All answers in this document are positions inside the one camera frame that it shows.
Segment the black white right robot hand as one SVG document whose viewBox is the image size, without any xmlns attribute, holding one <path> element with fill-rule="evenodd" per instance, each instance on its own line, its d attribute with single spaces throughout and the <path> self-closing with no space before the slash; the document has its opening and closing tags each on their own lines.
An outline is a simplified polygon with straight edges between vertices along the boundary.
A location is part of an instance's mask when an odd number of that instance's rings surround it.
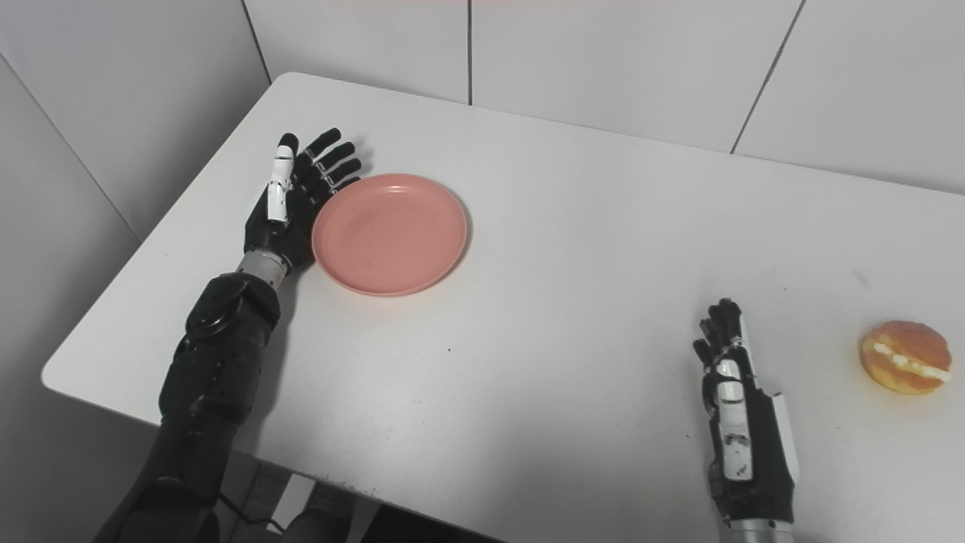
<svg viewBox="0 0 965 543">
<path fill-rule="evenodd" d="M 729 298 L 709 307 L 693 348 L 709 416 L 711 499 L 734 532 L 789 534 L 799 475 L 786 396 L 759 385 L 743 312 Z"/>
</svg>

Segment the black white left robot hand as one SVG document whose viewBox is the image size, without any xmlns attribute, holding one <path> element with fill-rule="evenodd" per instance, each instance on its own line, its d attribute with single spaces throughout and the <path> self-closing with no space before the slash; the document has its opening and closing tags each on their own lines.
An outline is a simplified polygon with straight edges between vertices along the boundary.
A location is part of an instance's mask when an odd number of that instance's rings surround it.
<svg viewBox="0 0 965 543">
<path fill-rule="evenodd" d="M 318 214 L 340 190 L 359 181 L 355 145 L 331 127 L 300 148 L 285 133 L 277 144 L 269 180 L 244 227 L 244 252 L 268 252 L 292 272 L 311 258 Z"/>
</svg>

